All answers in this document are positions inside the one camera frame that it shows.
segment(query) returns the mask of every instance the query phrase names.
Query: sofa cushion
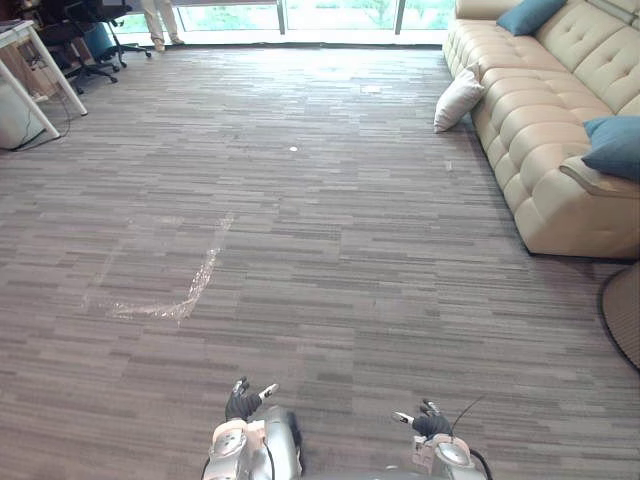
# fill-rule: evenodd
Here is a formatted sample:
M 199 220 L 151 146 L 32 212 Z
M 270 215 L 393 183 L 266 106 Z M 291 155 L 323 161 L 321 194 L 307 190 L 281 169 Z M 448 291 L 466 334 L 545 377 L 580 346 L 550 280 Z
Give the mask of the sofa cushion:
M 624 23 L 586 2 L 568 4 L 536 33 L 540 44 L 573 72 Z
M 640 116 L 595 118 L 584 124 L 591 150 L 582 157 L 600 172 L 640 182 Z
M 501 67 L 566 71 L 535 38 L 514 37 L 491 20 L 455 20 L 444 50 L 454 75 L 473 63 L 480 66 L 480 78 Z
M 574 74 L 614 113 L 640 115 L 640 32 L 618 30 L 587 55 Z
M 513 35 L 532 35 L 566 2 L 567 0 L 524 0 L 503 13 L 496 23 Z
M 478 65 L 462 70 L 444 91 L 436 104 L 433 127 L 444 132 L 460 121 L 482 98 L 484 87 L 478 82 Z
M 611 115 L 568 72 L 496 68 L 482 84 L 485 96 L 473 119 L 513 211 L 549 170 L 589 150 L 584 121 Z

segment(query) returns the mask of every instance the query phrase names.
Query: cable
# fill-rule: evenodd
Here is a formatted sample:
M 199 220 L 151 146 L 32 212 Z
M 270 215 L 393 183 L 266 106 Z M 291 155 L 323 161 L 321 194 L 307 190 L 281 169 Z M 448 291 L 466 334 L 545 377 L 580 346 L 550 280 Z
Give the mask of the cable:
M 16 31 L 15 27 L 12 28 L 11 31 L 13 31 L 13 33 L 15 34 L 16 39 L 20 40 L 20 35 Z M 37 65 L 38 62 L 40 62 L 40 61 L 42 61 L 42 55 L 40 54 L 40 52 L 37 52 L 37 55 L 31 58 L 30 65 L 34 65 L 34 64 Z M 22 64 L 21 68 L 22 68 L 22 73 L 24 75 L 25 83 L 27 84 L 27 93 L 28 93 L 30 75 L 26 71 L 24 63 Z M 47 80 L 49 81 L 49 83 L 51 85 L 58 85 L 59 86 L 59 82 L 57 82 L 56 80 L 52 80 L 51 79 L 51 77 L 47 73 L 47 69 L 46 68 L 41 69 L 41 72 L 47 78 Z M 61 134 L 58 138 L 50 138 L 49 140 L 46 140 L 46 141 L 41 142 L 41 143 L 38 143 L 36 145 L 32 145 L 31 147 L 21 148 L 25 143 L 32 142 L 33 140 L 35 140 L 37 137 L 39 137 L 45 131 L 43 129 L 42 132 L 40 132 L 37 135 L 35 135 L 32 139 L 26 140 L 26 138 L 29 136 L 29 127 L 31 126 L 31 115 L 32 115 L 32 112 L 31 112 L 31 109 L 29 109 L 29 113 L 28 113 L 28 116 L 27 116 L 27 125 L 25 127 L 25 134 L 23 135 L 22 139 L 20 140 L 20 143 L 18 144 L 18 146 L 14 147 L 14 148 L 0 148 L 0 150 L 9 151 L 9 152 L 26 152 L 28 150 L 31 150 L 32 148 L 36 148 L 36 147 L 39 147 L 39 146 L 44 145 L 46 143 L 52 142 L 54 140 L 58 140 L 59 138 L 66 137 L 71 132 L 71 114 L 69 113 L 69 110 L 67 109 L 67 106 L 64 103 L 64 100 L 63 100 L 62 95 L 60 93 L 61 93 L 60 91 L 57 91 L 57 92 L 54 93 L 54 95 L 57 95 L 58 102 L 60 103 L 60 105 L 62 105 L 62 108 L 64 109 L 66 117 L 67 117 L 66 118 L 67 127 L 66 127 L 65 132 L 63 134 Z
M 465 414 L 465 413 L 467 413 L 467 412 L 469 411 L 469 409 L 470 409 L 471 407 L 473 407 L 476 403 L 478 403 L 478 402 L 479 402 L 480 400 L 482 400 L 484 397 L 486 397 L 486 394 L 484 394 L 484 395 L 480 395 L 480 396 L 479 396 L 478 398 L 476 398 L 473 402 L 471 402 L 471 404 L 470 404 L 467 408 L 465 408 L 465 409 L 462 411 L 462 413 L 461 413 L 460 415 L 458 415 L 458 418 L 456 418 L 456 421 L 455 421 L 455 422 L 453 422 L 453 425 L 451 425 L 451 433 L 450 433 L 450 436 L 451 436 L 451 438 L 452 438 L 452 441 L 453 441 L 453 436 L 454 436 L 454 435 L 453 435 L 453 429 L 456 427 L 456 425 L 457 425 L 457 423 L 458 423 L 458 420 L 460 420 L 460 419 L 464 416 L 464 414 Z
M 262 440 L 262 444 L 264 448 L 267 449 L 267 455 L 269 455 L 269 461 L 271 462 L 271 480 L 276 480 L 276 464 L 273 462 L 273 455 L 271 455 L 271 450 L 269 449 L 269 445 L 267 445 L 266 439 Z
M 209 462 L 211 462 L 211 457 L 207 457 L 207 461 L 204 462 L 204 467 L 202 467 L 202 475 L 200 475 L 200 480 L 204 479 L 204 472 L 207 471 L 207 467 L 209 466 Z
M 478 452 L 477 450 L 474 450 L 473 448 L 469 448 L 469 452 L 471 453 L 471 455 L 473 455 L 478 460 L 480 460 L 480 463 L 482 464 L 482 468 L 484 468 L 484 473 L 487 474 L 486 475 L 487 480 L 493 480 L 493 475 L 491 474 L 491 469 L 489 468 L 489 464 L 484 459 L 482 454 L 480 452 Z

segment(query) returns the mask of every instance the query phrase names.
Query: beige leather sofa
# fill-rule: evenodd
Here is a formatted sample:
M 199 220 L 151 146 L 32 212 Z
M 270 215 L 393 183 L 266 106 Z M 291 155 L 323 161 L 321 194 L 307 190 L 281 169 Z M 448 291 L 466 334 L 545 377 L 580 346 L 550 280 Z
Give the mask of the beige leather sofa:
M 568 0 L 535 37 L 496 25 L 517 3 L 457 0 L 443 50 L 453 75 L 480 66 L 472 118 L 520 235 L 534 253 L 638 257 L 640 185 L 581 156 L 584 121 L 640 115 L 640 0 Z

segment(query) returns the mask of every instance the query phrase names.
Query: small white object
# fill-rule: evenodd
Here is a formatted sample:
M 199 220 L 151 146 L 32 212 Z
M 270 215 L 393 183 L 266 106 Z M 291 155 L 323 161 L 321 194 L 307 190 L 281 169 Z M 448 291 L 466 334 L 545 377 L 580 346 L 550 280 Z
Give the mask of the small white object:
M 436 133 L 450 129 L 471 111 L 484 95 L 484 87 L 478 82 L 480 67 L 477 63 L 462 70 L 440 96 L 436 104 L 433 127 Z
M 261 391 L 258 394 L 258 396 L 260 397 L 260 400 L 262 400 L 264 402 L 265 398 L 269 398 L 271 395 L 276 393 L 279 388 L 280 388 L 280 385 L 278 385 L 277 383 L 274 383 L 272 385 L 269 385 L 263 391 Z

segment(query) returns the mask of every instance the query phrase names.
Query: glass window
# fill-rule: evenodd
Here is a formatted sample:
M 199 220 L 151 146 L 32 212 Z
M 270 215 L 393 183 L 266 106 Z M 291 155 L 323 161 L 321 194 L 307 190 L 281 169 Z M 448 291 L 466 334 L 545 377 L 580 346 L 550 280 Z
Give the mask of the glass window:
M 287 0 L 290 29 L 392 29 L 396 0 Z
M 180 7 L 185 31 L 274 30 L 278 12 L 274 5 L 233 5 L 226 7 Z
M 446 30 L 455 0 L 407 0 L 403 29 Z
M 145 21 L 142 13 L 136 13 L 119 18 L 118 25 L 120 25 L 120 22 L 124 22 L 122 26 L 114 27 L 113 29 L 116 33 L 144 33 L 149 31 L 147 28 L 147 22 Z

